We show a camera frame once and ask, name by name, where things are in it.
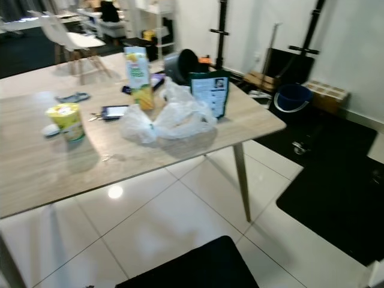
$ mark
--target juice carton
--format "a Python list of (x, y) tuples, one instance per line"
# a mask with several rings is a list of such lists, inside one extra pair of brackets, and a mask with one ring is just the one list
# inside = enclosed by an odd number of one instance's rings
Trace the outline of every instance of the juice carton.
[(124, 52), (131, 95), (142, 110), (151, 110), (154, 108), (154, 99), (146, 50), (144, 47), (125, 47)]

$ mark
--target white plastic bag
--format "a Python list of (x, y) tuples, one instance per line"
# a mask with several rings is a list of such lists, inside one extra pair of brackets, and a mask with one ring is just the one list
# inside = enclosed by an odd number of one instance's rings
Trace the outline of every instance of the white plastic bag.
[(197, 102), (185, 88), (166, 79), (162, 93), (168, 104), (152, 122), (138, 104), (128, 107), (121, 118), (121, 133), (126, 139), (151, 143), (157, 137), (180, 139), (213, 129), (217, 119), (208, 105)]

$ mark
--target table leg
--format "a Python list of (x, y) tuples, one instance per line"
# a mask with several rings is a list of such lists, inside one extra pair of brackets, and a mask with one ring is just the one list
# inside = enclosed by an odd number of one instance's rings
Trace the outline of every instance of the table leg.
[(247, 171), (245, 170), (244, 152), (242, 143), (233, 146), (233, 152), (235, 153), (236, 168), (238, 170), (238, 178), (240, 184), (240, 191), (242, 202), (244, 204), (245, 216), (248, 222), (251, 222), (251, 211), (250, 211), (250, 198), (248, 194), (248, 182), (247, 182)]
[(0, 233), (0, 271), (11, 288), (26, 288), (24, 280)]

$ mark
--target white floor tile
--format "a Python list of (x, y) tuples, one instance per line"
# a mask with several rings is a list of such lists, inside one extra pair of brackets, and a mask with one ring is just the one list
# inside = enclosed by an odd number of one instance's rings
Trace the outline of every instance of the white floor tile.
[(378, 133), (368, 153), (368, 157), (384, 164), (384, 134)]
[[(153, 197), (172, 185), (177, 179), (160, 169), (77, 196), (81, 207), (100, 235), (104, 235), (138, 210)], [(110, 189), (121, 187), (121, 197), (109, 197)]]
[(246, 237), (236, 246), (260, 288), (305, 288)]
[(99, 239), (44, 279), (36, 288), (82, 288), (96, 286), (103, 281), (117, 285), (126, 280), (112, 254)]
[(6, 218), (1, 229), (28, 287), (98, 239), (74, 199)]
[(134, 277), (199, 247), (241, 234), (179, 181), (104, 239), (129, 277)]
[[(290, 181), (245, 155), (251, 218), (254, 220), (273, 197), (281, 194)], [(187, 173), (181, 181), (244, 233), (250, 224), (245, 219), (232, 148), (220, 150)]]
[(0, 99), (5, 98), (5, 91), (4, 88), (2, 87), (2, 83), (0, 82)]
[(196, 157), (189, 159), (187, 161), (180, 162), (178, 164), (174, 164), (167, 167), (167, 170), (175, 175), (178, 179), (182, 178), (185, 174), (187, 174), (189, 171), (194, 169), (196, 166), (198, 166), (200, 163), (202, 163), (205, 160), (204, 156)]
[(244, 143), (244, 153), (290, 180), (294, 180), (302, 170), (299, 164), (253, 140)]
[(0, 273), (0, 288), (11, 288), (1, 273)]
[(357, 287), (365, 271), (363, 265), (284, 213), (275, 202), (245, 235), (310, 288)]

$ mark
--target black mat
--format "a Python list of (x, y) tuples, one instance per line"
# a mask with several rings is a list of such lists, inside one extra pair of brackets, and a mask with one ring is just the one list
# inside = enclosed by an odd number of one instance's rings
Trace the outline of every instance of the black mat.
[[(65, 24), (70, 32), (81, 32), (78, 22)], [(23, 30), (24, 36), (0, 34), (0, 79), (55, 64), (55, 45), (47, 39), (40, 27)], [(105, 46), (97, 48), (100, 56), (123, 51), (106, 38)]]
[(213, 240), (116, 286), (258, 288), (229, 236)]
[[(311, 110), (310, 117), (289, 123), (257, 142), (304, 166), (277, 200), (277, 206), (363, 265), (384, 258), (379, 235), (384, 207), (384, 165), (366, 155), (376, 132), (359, 124)], [(313, 151), (298, 156), (292, 142), (307, 138), (324, 123)]]

